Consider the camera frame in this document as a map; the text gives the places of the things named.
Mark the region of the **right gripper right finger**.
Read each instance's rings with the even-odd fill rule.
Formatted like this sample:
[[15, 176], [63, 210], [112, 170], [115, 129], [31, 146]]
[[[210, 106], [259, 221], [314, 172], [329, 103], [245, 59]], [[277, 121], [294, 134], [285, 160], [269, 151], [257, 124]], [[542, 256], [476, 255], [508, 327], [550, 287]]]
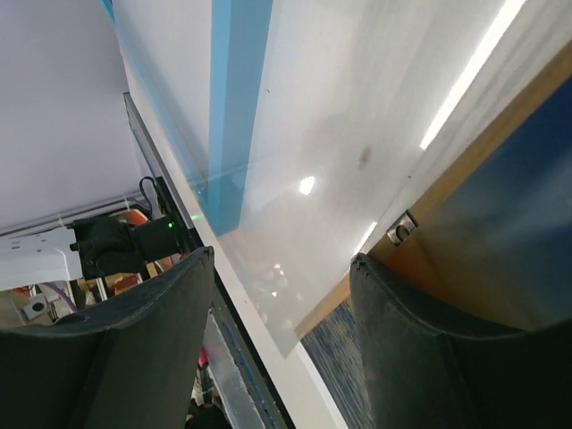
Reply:
[[571, 323], [523, 331], [470, 315], [356, 255], [349, 270], [378, 428], [568, 428]]

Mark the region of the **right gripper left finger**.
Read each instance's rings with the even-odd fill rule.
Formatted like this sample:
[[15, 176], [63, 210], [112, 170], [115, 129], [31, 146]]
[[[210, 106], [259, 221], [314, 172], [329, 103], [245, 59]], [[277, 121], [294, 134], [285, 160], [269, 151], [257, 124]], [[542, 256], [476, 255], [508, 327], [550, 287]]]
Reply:
[[1, 332], [4, 428], [182, 428], [214, 286], [215, 253], [51, 325]]

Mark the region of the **sunset photo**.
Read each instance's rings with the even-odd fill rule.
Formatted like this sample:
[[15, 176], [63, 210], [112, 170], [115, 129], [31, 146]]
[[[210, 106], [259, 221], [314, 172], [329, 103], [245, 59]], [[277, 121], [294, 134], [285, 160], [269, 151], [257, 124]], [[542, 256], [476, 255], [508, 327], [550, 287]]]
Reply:
[[[380, 262], [461, 311], [523, 331], [571, 323], [571, 85], [555, 90]], [[374, 425], [352, 305], [303, 340], [351, 428]]]

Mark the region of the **clear glass pane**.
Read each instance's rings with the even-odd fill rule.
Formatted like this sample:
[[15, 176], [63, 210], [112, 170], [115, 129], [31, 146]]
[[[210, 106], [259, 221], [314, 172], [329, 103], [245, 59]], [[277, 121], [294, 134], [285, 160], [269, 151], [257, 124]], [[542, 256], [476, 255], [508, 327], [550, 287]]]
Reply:
[[568, 1], [270, 1], [237, 229], [278, 350], [571, 39]]

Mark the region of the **blue picture frame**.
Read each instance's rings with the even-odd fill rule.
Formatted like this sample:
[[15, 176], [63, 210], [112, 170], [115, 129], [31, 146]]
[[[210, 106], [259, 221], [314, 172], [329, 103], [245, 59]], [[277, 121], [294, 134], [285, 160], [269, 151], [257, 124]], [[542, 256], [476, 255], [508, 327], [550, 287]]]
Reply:
[[214, 234], [238, 228], [270, 1], [105, 1], [129, 73]]

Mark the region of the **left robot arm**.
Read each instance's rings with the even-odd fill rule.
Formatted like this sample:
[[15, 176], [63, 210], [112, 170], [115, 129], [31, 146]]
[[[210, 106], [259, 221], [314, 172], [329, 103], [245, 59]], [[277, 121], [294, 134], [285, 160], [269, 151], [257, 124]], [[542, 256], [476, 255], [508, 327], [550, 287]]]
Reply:
[[159, 216], [134, 225], [98, 215], [50, 231], [1, 238], [1, 290], [32, 284], [139, 273], [150, 262], [186, 255], [199, 247], [162, 177], [145, 176], [156, 194]]

